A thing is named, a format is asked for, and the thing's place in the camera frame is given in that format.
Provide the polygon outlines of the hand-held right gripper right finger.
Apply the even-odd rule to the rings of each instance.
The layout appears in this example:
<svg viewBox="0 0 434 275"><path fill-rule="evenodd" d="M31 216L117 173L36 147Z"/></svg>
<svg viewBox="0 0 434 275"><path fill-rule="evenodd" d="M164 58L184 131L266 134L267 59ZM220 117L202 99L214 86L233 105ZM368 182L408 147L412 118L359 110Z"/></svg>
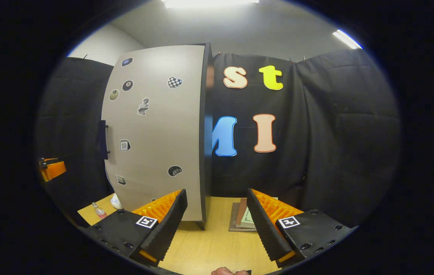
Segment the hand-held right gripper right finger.
<svg viewBox="0 0 434 275"><path fill-rule="evenodd" d="M315 257L356 230L323 211L302 211L251 188L247 208L269 259L279 268Z"/></svg>

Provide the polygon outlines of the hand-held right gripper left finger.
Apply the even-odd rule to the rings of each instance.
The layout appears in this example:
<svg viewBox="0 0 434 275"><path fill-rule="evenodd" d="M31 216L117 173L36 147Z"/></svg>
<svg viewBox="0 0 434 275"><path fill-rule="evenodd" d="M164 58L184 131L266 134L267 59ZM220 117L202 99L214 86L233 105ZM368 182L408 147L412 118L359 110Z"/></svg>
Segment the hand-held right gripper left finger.
<svg viewBox="0 0 434 275"><path fill-rule="evenodd" d="M176 190L133 211L119 209L81 231L131 260L157 267L187 209L187 191Z"/></svg>

